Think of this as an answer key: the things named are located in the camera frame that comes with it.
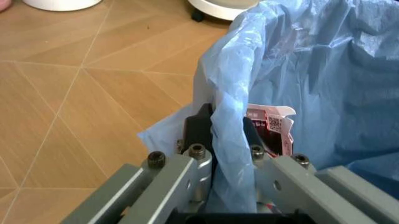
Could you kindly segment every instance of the black screw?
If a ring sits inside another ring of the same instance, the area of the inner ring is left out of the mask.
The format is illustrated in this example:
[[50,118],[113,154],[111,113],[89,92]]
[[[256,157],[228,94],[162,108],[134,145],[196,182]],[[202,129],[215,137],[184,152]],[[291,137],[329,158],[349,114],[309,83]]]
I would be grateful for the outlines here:
[[303,168],[307,169],[309,167],[309,158],[303,154],[293,154],[291,156],[297,163],[299,163]]
[[188,148],[188,155],[197,160],[205,158],[205,146],[199,143],[191,144]]
[[253,160],[261,160],[264,156],[264,149],[260,145],[251,145],[251,155]]
[[165,166],[166,157],[163,152],[155,151],[148,155],[148,167],[153,169],[160,169]]

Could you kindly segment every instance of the black plastic part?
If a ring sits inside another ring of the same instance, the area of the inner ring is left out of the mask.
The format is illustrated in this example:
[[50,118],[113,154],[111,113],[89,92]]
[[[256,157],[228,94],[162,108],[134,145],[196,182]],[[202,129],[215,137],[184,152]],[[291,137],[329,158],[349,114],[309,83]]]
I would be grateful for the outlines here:
[[188,150],[192,144],[202,144],[212,154],[212,172],[214,172],[217,160],[214,148],[212,147],[212,113],[212,104],[204,104],[196,115],[185,119],[183,130],[183,148],[181,153]]
[[244,117],[243,124],[248,145],[263,146],[271,155],[283,154],[281,134],[267,130],[265,121],[252,121],[250,118]]
[[198,9],[195,9],[191,14],[191,19],[195,20],[196,22],[202,22],[205,18],[205,13],[201,12]]
[[245,137],[247,137],[248,145],[259,145],[263,146],[263,140],[259,136],[257,129],[255,128],[254,124],[252,123],[252,120],[250,118],[244,117],[242,120],[243,125],[244,125],[244,133]]
[[315,224],[306,214],[264,213],[178,213],[173,212],[167,224]]

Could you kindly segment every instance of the gray metal bar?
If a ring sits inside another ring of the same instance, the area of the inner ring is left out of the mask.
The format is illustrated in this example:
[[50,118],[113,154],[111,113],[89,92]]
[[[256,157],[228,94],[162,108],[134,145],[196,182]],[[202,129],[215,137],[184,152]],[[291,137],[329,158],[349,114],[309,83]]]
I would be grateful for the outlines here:
[[315,175],[377,223],[399,223],[399,202],[345,167],[325,169]]
[[259,190],[284,213],[300,209],[324,224],[375,223],[290,157],[265,161],[255,175]]
[[146,188],[151,179],[142,168],[123,165],[77,207],[63,224],[108,224],[116,222]]
[[164,223],[175,208],[187,206],[198,183],[197,169],[193,158],[174,155],[119,223]]

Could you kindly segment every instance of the barcode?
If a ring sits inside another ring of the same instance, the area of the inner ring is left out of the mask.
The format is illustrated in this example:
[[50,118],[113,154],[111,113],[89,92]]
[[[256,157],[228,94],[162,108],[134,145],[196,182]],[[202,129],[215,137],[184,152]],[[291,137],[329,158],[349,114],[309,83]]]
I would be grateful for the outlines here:
[[281,133],[281,119],[268,117],[269,129]]

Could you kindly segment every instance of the white appliance base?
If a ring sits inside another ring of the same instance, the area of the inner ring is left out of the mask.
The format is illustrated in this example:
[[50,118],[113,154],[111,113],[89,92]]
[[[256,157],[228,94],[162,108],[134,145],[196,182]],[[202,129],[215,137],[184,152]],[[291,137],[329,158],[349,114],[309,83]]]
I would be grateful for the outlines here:
[[209,2],[207,0],[188,0],[198,10],[224,20],[234,20],[238,14],[246,9],[229,8]]
[[26,4],[49,11],[75,11],[94,6],[102,0],[23,0]]

